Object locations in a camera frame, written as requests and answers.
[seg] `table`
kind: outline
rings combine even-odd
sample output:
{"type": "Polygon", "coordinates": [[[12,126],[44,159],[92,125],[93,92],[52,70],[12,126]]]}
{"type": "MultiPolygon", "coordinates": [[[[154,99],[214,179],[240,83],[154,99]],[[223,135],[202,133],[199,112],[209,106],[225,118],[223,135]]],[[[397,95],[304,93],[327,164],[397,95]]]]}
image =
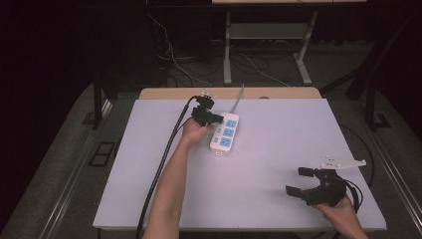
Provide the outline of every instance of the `table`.
{"type": "MultiPolygon", "coordinates": [[[[134,230],[186,99],[202,91],[215,95],[212,112],[217,114],[230,110],[239,90],[142,91],[133,106],[93,225],[104,230],[134,230]]],[[[221,157],[212,153],[211,134],[190,152],[181,230],[332,229],[319,212],[285,191],[285,185],[303,189],[318,185],[315,178],[298,176],[298,167],[318,167],[327,154],[352,159],[326,100],[314,88],[246,88],[244,93],[236,109],[240,120],[231,153],[221,157]]],[[[364,194],[358,213],[363,228],[385,229],[385,220],[358,168],[338,174],[356,183],[364,194]]]]}
{"type": "MultiPolygon", "coordinates": [[[[265,3],[338,3],[338,2],[366,2],[366,0],[213,0],[213,4],[265,4],[265,3]]],[[[232,23],[231,14],[226,15],[226,37],[224,55],[224,85],[232,85],[231,64],[230,64],[230,39],[301,39],[301,49],[294,53],[294,59],[299,73],[306,86],[312,84],[311,77],[304,63],[304,56],[314,25],[317,20],[317,11],[311,13],[310,19],[306,23],[232,23]]]]}

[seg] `human arm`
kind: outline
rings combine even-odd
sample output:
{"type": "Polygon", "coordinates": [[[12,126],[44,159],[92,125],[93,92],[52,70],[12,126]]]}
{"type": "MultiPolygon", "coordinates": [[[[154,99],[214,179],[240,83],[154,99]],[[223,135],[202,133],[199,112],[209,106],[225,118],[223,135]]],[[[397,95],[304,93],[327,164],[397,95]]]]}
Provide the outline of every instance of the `human arm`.
{"type": "Polygon", "coordinates": [[[158,181],[143,239],[178,238],[188,154],[211,128],[201,127],[194,119],[184,125],[182,137],[158,181]]]}
{"type": "Polygon", "coordinates": [[[366,233],[360,225],[353,205],[347,195],[337,205],[330,207],[327,203],[314,205],[323,216],[331,222],[334,228],[348,239],[367,239],[366,233]]]}

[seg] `power strip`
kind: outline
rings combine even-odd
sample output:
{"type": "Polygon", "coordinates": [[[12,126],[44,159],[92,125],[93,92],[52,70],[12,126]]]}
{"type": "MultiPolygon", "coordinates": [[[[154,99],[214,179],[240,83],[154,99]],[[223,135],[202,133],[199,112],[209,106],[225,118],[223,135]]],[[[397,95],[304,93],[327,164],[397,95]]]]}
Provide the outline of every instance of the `power strip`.
{"type": "Polygon", "coordinates": [[[238,115],[222,113],[221,116],[224,118],[223,122],[216,125],[210,142],[211,150],[218,156],[226,155],[232,149],[236,129],[239,124],[238,115]]]}

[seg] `hand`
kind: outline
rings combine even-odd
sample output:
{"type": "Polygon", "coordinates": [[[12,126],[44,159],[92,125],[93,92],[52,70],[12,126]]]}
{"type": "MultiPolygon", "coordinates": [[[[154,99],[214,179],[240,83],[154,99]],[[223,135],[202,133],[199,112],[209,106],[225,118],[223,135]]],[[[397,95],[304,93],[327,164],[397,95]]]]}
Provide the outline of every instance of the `hand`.
{"type": "Polygon", "coordinates": [[[327,203],[314,205],[313,207],[321,211],[325,219],[330,221],[335,229],[346,238],[368,238],[360,226],[359,219],[357,219],[353,205],[347,195],[334,207],[330,207],[327,203]]]}
{"type": "Polygon", "coordinates": [[[212,124],[201,126],[195,119],[189,119],[183,126],[183,135],[181,141],[185,141],[189,146],[199,142],[205,134],[214,128],[212,124]]]}

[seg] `dark floor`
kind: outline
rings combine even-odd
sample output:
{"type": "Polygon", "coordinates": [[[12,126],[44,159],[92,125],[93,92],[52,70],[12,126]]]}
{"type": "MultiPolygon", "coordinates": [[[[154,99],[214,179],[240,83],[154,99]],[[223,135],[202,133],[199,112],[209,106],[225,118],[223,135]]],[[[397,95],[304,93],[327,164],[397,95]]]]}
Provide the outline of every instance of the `dark floor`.
{"type": "MultiPolygon", "coordinates": [[[[305,56],[305,63],[313,80],[313,87],[326,86],[359,66],[371,47],[371,44],[365,43],[311,44],[305,56]]],[[[244,84],[245,87],[282,87],[283,84],[278,81],[283,81],[291,87],[301,87],[303,83],[292,57],[292,53],[298,48],[299,44],[287,42],[273,44],[271,48],[266,47],[265,51],[261,46],[252,48],[254,51],[246,50],[251,49],[251,46],[233,46],[232,86],[239,87],[244,84]],[[240,54],[248,56],[262,72],[278,81],[258,73],[240,54]]],[[[191,61],[186,58],[189,57],[187,53],[180,53],[175,57],[190,75],[196,74],[198,80],[210,81],[214,87],[223,87],[220,65],[222,54],[217,51],[215,55],[211,62],[191,61]]],[[[172,78],[168,79],[167,87],[189,87],[191,84],[194,87],[206,87],[195,80],[191,83],[179,71],[170,70],[169,74],[172,78]]],[[[414,221],[417,219],[412,218],[412,205],[409,206],[409,201],[422,201],[422,143],[388,99],[381,94],[376,98],[376,112],[384,114],[391,127],[380,128],[376,132],[368,129],[363,120],[364,99],[349,101],[344,95],[347,85],[332,90],[324,97],[328,99],[355,158],[367,159],[368,165],[361,168],[367,182],[374,165],[370,188],[386,219],[388,230],[368,232],[368,235],[370,238],[422,238],[420,224],[419,227],[416,226],[414,221]],[[396,182],[397,174],[389,170],[391,165],[399,170],[399,176],[402,176],[406,184],[396,182]],[[400,192],[403,187],[408,187],[412,194],[403,195],[400,192]]],[[[88,161],[100,142],[118,142],[138,95],[139,92],[120,92],[118,99],[110,102],[105,108],[105,118],[100,127],[92,130],[90,124],[83,122],[94,108],[93,89],[89,87],[84,91],[4,229],[2,239],[98,237],[98,231],[92,224],[112,167],[113,155],[106,167],[88,166],[88,161]]],[[[134,238],[133,231],[102,231],[101,234],[101,238],[134,238]]],[[[317,234],[318,232],[203,232],[182,233],[181,238],[307,239],[314,238],[317,234]]],[[[334,232],[326,232],[318,238],[331,238],[333,234],[334,232]]]]}

